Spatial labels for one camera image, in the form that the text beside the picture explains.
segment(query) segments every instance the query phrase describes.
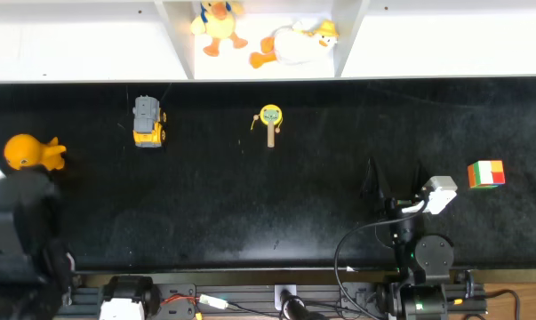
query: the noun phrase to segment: toy truck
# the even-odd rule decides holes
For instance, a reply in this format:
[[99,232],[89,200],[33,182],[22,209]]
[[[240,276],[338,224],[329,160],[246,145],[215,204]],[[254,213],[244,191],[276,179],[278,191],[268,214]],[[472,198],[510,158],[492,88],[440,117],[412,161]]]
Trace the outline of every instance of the toy truck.
[[164,124],[167,115],[159,106],[159,100],[148,96],[135,99],[133,108],[133,139],[140,148],[158,148],[166,139]]

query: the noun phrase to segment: colorful puzzle cube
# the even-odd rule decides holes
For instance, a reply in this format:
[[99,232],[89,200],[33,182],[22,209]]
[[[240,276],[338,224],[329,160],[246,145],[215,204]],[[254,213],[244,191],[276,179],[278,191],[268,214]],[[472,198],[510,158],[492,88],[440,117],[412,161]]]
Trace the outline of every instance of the colorful puzzle cube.
[[496,188],[505,184],[501,160],[477,161],[467,169],[471,188]]

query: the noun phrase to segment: duck's head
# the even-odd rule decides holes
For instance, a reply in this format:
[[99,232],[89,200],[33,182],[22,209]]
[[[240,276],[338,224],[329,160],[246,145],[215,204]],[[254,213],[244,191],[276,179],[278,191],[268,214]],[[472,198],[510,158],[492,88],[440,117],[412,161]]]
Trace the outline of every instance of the duck's head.
[[203,1],[200,3],[203,12],[208,12],[218,20],[224,20],[228,13],[232,11],[230,4],[226,1]]
[[11,168],[19,170],[24,166],[36,165],[41,159],[41,143],[28,134],[12,137],[4,147],[4,157]]
[[321,26],[313,32],[313,37],[325,48],[333,48],[337,43],[339,34],[335,29],[335,24],[330,20],[325,20]]

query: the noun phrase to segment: orange beak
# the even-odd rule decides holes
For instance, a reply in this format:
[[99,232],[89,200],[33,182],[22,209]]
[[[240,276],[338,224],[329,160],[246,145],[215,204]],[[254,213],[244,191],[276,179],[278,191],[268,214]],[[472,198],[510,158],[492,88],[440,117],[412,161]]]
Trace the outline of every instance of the orange beak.
[[212,6],[212,14],[218,20],[226,19],[226,16],[228,16],[228,10],[226,10],[226,3],[225,2],[218,2],[215,5],[213,5]]

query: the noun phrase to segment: black table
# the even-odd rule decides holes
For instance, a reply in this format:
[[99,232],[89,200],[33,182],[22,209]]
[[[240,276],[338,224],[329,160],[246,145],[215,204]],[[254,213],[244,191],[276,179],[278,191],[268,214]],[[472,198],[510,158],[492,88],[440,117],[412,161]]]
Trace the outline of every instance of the black table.
[[[133,144],[141,94],[163,99],[166,149]],[[284,112],[274,149],[266,126],[250,131],[269,103]],[[536,78],[0,85],[6,173],[4,144],[24,132],[68,148],[53,178],[79,270],[330,267],[342,236],[379,218],[359,199],[369,156],[394,188],[418,161],[453,177],[457,198],[427,227],[454,242],[456,267],[536,268]],[[507,184],[470,191],[484,159],[503,160]],[[394,267],[373,230],[342,257]]]

